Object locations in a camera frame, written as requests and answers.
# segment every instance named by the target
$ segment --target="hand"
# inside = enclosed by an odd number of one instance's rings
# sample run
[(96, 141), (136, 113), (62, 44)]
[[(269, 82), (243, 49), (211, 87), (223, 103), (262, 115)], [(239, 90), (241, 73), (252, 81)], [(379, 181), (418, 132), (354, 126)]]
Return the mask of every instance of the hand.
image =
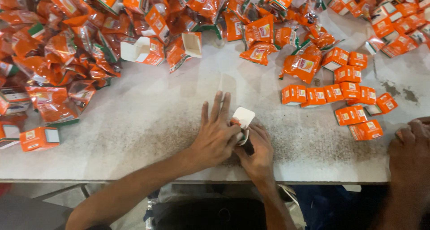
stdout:
[(249, 156), (242, 147), (237, 146), (234, 151), (240, 158), (240, 164), (257, 187), (274, 186), (273, 148), (269, 133), (261, 125), (250, 125), (248, 140), (254, 146), (254, 154)]
[(409, 125), (411, 128), (401, 129), (403, 142), (394, 139), (388, 147), (391, 186), (399, 194), (422, 199), (430, 190), (430, 137), (422, 122), (413, 120)]
[(203, 103), (200, 131), (194, 143), (186, 150), (188, 159), (195, 164), (195, 172), (214, 167), (231, 156), (234, 145), (242, 138), (240, 126), (230, 126), (228, 112), (231, 95), (225, 94), (221, 108), (222, 91), (215, 95), (211, 118), (208, 118), (207, 101)]

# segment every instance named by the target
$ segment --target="table surface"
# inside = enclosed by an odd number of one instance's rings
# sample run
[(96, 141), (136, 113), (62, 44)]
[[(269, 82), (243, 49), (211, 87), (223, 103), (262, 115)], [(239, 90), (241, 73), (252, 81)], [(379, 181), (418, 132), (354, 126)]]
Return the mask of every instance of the table surface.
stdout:
[[(369, 23), (331, 9), (320, 16), (339, 47), (353, 51), (370, 37)], [(362, 85), (389, 92), (399, 107), (376, 116), (384, 136), (356, 142), (347, 127), (338, 126), (333, 111), (344, 102), (303, 109), (280, 102), (280, 90), (303, 84), (288, 75), (278, 79), (285, 56), (293, 48), (269, 55), (268, 66), (239, 58), (241, 41), (213, 46), (212, 32), (203, 34), (203, 58), (192, 58), (169, 75), (158, 67), (124, 62), (122, 77), (99, 90), (75, 125), (60, 129), (62, 144), (43, 152), (24, 153), (18, 145), (0, 151), (0, 181), (110, 181), (162, 160), (188, 147), (196, 137), (203, 101), (218, 90), (232, 93), (230, 115), (243, 106), (255, 112), (272, 136), (277, 181), (386, 182), (387, 145), (395, 131), (430, 108), (430, 55), (421, 46), (389, 59), (378, 53), (362, 72)], [(321, 69), (311, 87), (333, 83)], [(26, 129), (42, 125), (29, 112)], [(184, 181), (247, 181), (237, 156), (221, 166), (180, 178)]]

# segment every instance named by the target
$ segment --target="forearm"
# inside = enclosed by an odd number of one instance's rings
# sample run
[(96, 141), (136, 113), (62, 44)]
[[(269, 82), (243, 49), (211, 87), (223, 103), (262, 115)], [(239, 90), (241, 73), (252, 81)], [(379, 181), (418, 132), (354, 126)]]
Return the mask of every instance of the forearm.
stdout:
[(176, 178), (194, 173), (189, 160), (184, 150), (115, 181), (79, 204), (70, 215), (66, 230), (112, 224), (154, 190)]
[(267, 230), (295, 230), (288, 209), (276, 190), (275, 180), (255, 185), (263, 196)]

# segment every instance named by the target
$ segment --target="transparent plastic wrapper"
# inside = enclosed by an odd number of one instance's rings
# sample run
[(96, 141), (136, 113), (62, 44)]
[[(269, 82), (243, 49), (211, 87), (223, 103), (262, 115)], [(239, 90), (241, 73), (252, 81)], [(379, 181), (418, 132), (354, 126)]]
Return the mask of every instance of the transparent plastic wrapper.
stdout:
[(25, 89), (46, 125), (63, 126), (79, 121), (66, 87), (29, 86)]
[(82, 113), (95, 94), (94, 80), (75, 81), (70, 85), (69, 97)]

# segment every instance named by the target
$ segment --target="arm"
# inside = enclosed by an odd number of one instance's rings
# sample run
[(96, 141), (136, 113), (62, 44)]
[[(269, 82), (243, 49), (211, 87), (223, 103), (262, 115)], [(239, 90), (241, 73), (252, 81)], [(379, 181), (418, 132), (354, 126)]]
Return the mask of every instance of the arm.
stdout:
[(391, 141), (391, 183), (377, 230), (418, 229), (430, 190), (430, 138), (421, 121), (402, 129), (403, 142)]
[(287, 207), (281, 200), (273, 175), (273, 148), (269, 133), (262, 126), (249, 127), (249, 140), (255, 153), (248, 156), (236, 147), (235, 152), (248, 176), (263, 196), (267, 230), (295, 230)]
[(215, 96), (211, 117), (208, 103), (202, 107), (199, 134), (187, 149), (163, 161), (142, 168), (110, 184), (79, 204), (69, 217), (66, 230), (84, 230), (110, 225), (129, 212), (148, 194), (184, 175), (213, 167), (231, 156), (242, 137), (240, 126), (228, 126), (230, 93), (221, 108), (222, 92)]

